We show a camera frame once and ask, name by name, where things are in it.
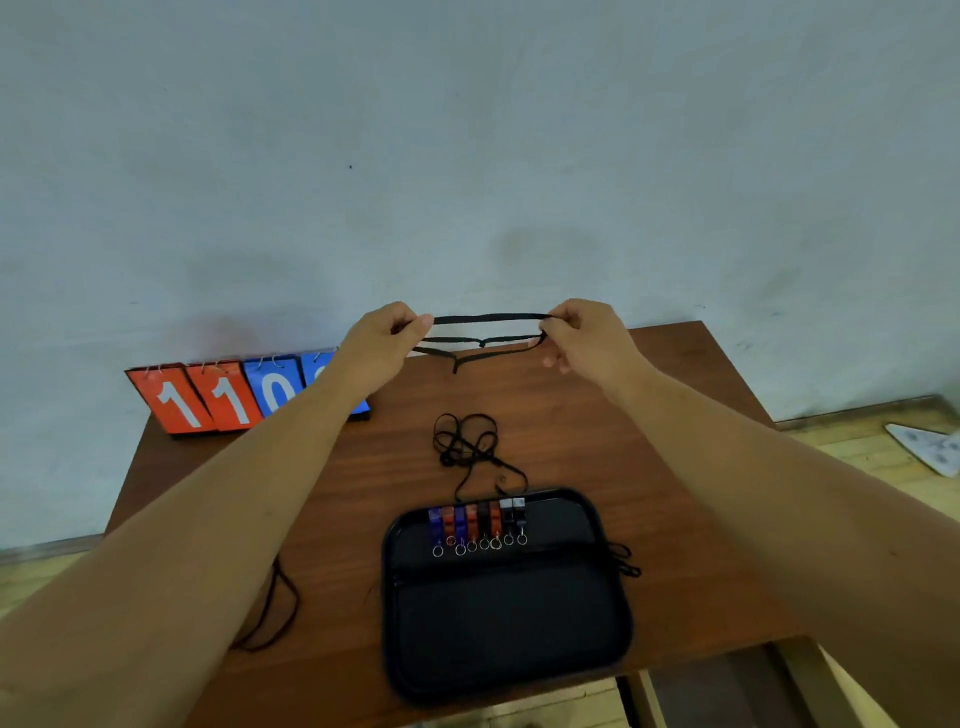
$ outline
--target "hand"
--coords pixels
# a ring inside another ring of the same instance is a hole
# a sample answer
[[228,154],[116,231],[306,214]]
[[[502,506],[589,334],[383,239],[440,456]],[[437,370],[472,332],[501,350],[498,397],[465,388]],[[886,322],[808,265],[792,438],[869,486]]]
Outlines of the hand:
[[543,366],[563,374],[576,372],[616,404],[623,403],[638,376],[655,371],[606,303],[569,299],[550,314],[556,318],[544,319],[540,328],[556,349],[543,359]]
[[365,314],[321,374],[338,376],[357,401],[393,379],[403,359],[433,326],[433,316],[418,316],[397,301]]

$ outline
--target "score card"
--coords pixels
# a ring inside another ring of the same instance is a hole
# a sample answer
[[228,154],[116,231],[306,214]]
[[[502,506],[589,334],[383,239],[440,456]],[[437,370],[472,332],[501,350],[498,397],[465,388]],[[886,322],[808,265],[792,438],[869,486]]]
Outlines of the score card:
[[239,361],[192,364],[186,373],[221,432],[250,429],[263,420]]
[[[336,352],[307,352],[300,355],[300,367],[303,369],[303,378],[306,380],[307,386],[310,386],[317,380],[320,372],[330,363],[330,359],[333,358],[334,353]],[[370,406],[366,400],[360,402],[356,409],[350,413],[350,416],[362,415],[364,412],[370,412]]]
[[243,371],[264,417],[272,415],[303,391],[300,368],[294,356],[247,359]]
[[217,429],[182,364],[129,369],[126,375],[160,425],[171,435]]

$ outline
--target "white number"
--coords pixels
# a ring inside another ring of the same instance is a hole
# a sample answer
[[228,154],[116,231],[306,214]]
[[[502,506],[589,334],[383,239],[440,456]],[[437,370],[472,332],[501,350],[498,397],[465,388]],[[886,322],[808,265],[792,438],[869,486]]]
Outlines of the white number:
[[276,397],[274,396],[274,385],[279,384],[280,389],[283,390],[283,394],[287,396],[287,401],[292,400],[297,393],[294,392],[293,385],[287,381],[286,377],[278,374],[268,374],[263,377],[260,382],[260,386],[263,387],[263,399],[267,401],[267,406],[270,407],[271,412],[276,412],[280,405],[276,403]]
[[168,401],[175,404],[180,410],[181,415],[190,423],[191,427],[200,426],[200,420],[198,420],[197,416],[186,406],[186,402],[183,401],[183,397],[180,396],[180,392],[177,391],[177,387],[174,386],[172,381],[163,382],[163,387],[160,388],[160,394],[158,394],[156,398],[163,404],[166,404]]
[[230,404],[233,405],[233,411],[236,412],[237,420],[240,421],[240,424],[249,425],[250,418],[247,417],[247,411],[243,408],[243,404],[240,403],[237,393],[233,391],[233,386],[225,376],[220,377],[220,381],[217,382],[217,388],[213,390],[213,396],[217,399],[223,395],[227,395],[227,399]]

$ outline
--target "wooden table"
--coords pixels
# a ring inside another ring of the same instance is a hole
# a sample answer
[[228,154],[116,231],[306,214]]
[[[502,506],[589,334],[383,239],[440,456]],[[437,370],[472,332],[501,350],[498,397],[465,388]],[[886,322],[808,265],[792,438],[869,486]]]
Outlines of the wooden table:
[[[663,371],[772,424],[703,324],[632,334]],[[497,454],[526,471],[532,489],[576,488],[597,507],[608,537],[633,549],[643,568],[641,578],[624,581],[634,642],[611,673],[800,633],[633,424],[592,385],[542,368],[538,354],[468,364],[456,376],[447,360],[411,358],[371,397],[372,419],[345,426],[281,551],[303,594],[294,629],[264,652],[230,653],[189,726],[394,728],[437,714],[405,705],[387,684],[377,586],[380,542],[391,521],[412,508],[450,502],[463,474],[441,467],[431,446],[443,412],[493,415]],[[234,437],[175,441],[151,419],[108,531]],[[491,495],[499,472],[478,466],[463,497]]]

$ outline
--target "tangled black string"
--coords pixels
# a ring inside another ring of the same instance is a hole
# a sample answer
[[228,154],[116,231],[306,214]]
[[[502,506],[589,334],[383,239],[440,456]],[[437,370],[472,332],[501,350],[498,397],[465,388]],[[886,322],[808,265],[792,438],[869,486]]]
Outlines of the tangled black string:
[[[242,649],[244,652],[259,652],[262,649],[276,644],[276,642],[283,637],[287,632],[290,631],[290,628],[294,625],[294,619],[297,618],[297,612],[300,610],[300,590],[294,585],[293,580],[287,576],[286,572],[283,570],[283,567],[280,565],[280,557],[274,559],[274,563],[271,566],[272,575],[270,577],[270,589],[267,591],[267,598],[264,599],[263,608],[260,610],[260,618],[256,621],[256,625],[251,628],[247,634],[243,637],[237,638],[236,641],[230,646],[230,649]],[[290,613],[290,617],[287,618],[283,624],[280,625],[273,635],[271,635],[267,640],[261,643],[255,643],[253,638],[256,636],[256,633],[260,631],[260,627],[263,626],[263,623],[267,620],[267,615],[270,614],[270,608],[274,603],[274,595],[276,594],[276,585],[278,582],[282,582],[283,585],[290,590],[290,593],[294,597],[294,609]]]
[[[485,423],[486,426],[480,434],[476,436],[476,439],[471,442],[464,437],[464,427],[468,422],[476,420]],[[437,418],[433,424],[433,447],[440,454],[440,464],[445,468],[467,469],[467,474],[464,475],[463,480],[457,484],[456,489],[453,491],[454,502],[462,503],[460,500],[460,489],[463,488],[464,484],[470,479],[470,475],[473,473],[473,466],[477,463],[493,463],[497,468],[505,468],[511,473],[516,473],[523,478],[523,490],[520,492],[527,492],[527,489],[530,487],[527,474],[520,468],[496,456],[496,446],[499,442],[500,438],[496,432],[496,420],[490,415],[476,412],[472,415],[467,415],[461,420],[456,415],[444,412]],[[504,480],[505,478],[501,475],[497,478],[497,482],[493,483],[493,487],[499,495],[508,497],[510,494],[500,487],[500,483]]]
[[624,576],[630,576],[636,579],[643,574],[640,567],[635,567],[630,563],[630,559],[634,557],[634,553],[630,551],[629,546],[616,541],[607,541],[607,549],[610,551],[610,556],[616,564],[616,569]]

